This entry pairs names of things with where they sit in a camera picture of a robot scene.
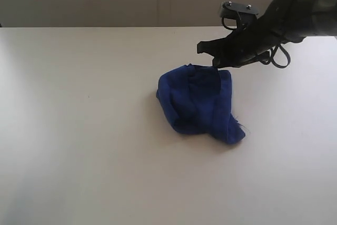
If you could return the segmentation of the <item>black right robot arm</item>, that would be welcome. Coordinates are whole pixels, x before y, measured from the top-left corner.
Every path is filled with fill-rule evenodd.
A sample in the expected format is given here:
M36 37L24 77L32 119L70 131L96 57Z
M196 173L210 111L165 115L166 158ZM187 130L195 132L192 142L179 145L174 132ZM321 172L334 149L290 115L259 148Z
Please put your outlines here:
M281 69L274 59L277 50L291 61L284 44L301 43L306 37L336 36L336 0L273 0L261 17L258 13L250 4L223 2L221 20L235 20L236 27L225 26L231 31L227 37L199 42L197 53L212 56L217 69L255 62Z

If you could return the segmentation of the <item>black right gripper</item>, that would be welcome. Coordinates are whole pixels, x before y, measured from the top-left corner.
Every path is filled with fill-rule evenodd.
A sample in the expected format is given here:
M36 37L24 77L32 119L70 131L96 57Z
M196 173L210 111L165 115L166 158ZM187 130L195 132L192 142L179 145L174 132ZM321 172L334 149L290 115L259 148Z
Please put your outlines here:
M239 68L244 63L270 63L286 43L300 43L315 35L312 22L315 0L273 0L261 17L226 38L200 41L197 54L214 57L217 69Z

